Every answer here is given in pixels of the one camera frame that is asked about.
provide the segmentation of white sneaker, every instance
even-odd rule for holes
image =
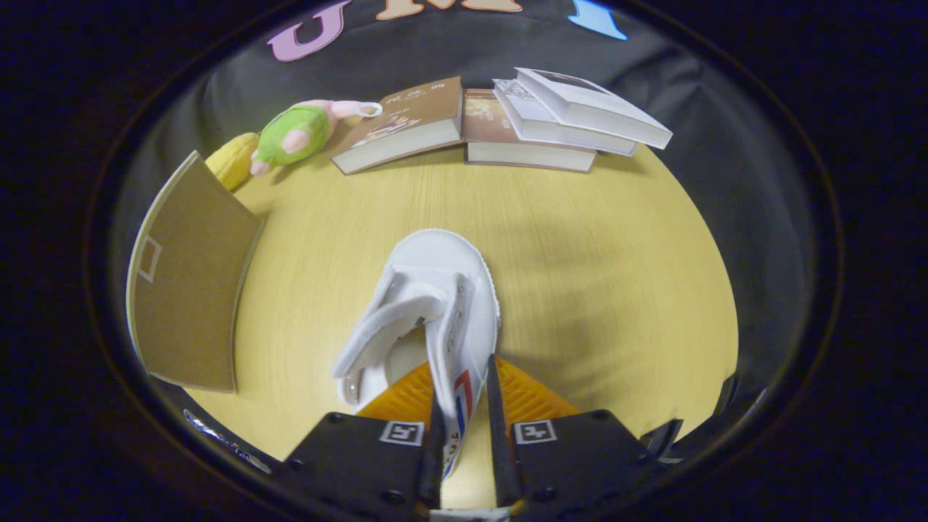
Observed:
[[[332,377],[338,380],[339,397],[361,410],[403,376],[388,379],[388,357],[398,339],[423,324],[445,418],[447,477],[476,410],[499,329],[493,278],[473,245],[440,229],[420,230],[400,241]]]

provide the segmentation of book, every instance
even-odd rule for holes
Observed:
[[[648,113],[583,78],[517,67],[516,80],[559,124],[605,132],[663,149],[673,133]]]
[[[591,149],[522,141],[492,89],[467,89],[463,126],[468,163],[589,172],[596,158]]]
[[[523,141],[560,143],[624,156],[631,156],[638,147],[638,143],[631,139],[561,125],[557,118],[516,80],[493,82],[496,84],[493,90],[496,98],[512,122],[516,135]]]
[[[461,142],[460,76],[410,87],[380,104],[379,116],[363,120],[334,147],[332,161],[346,175]]]

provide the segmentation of plush toy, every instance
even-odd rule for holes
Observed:
[[[253,132],[233,137],[206,158],[206,166],[228,190],[234,190],[248,179],[251,154],[258,148],[258,135]]]
[[[261,131],[258,149],[251,156],[251,174],[262,176],[278,165],[299,162],[319,152],[343,118],[373,118],[381,112],[379,103],[326,99],[297,103]]]

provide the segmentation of wooden table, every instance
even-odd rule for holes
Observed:
[[[686,435],[735,370],[722,258],[646,147],[601,154],[589,174],[467,165],[456,147],[344,176],[323,152],[236,195],[266,220],[238,310],[238,393],[188,392],[278,459],[325,412],[349,412],[332,362],[387,255],[421,228],[453,230],[483,253],[501,357],[581,411],[608,408],[636,436],[675,417]],[[485,393],[442,494],[443,507],[495,505]]]

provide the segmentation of yellow plush toy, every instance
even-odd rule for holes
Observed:
[[[248,179],[251,155],[258,149],[258,135],[250,132],[233,137],[206,158],[206,166],[228,190],[234,190]]]

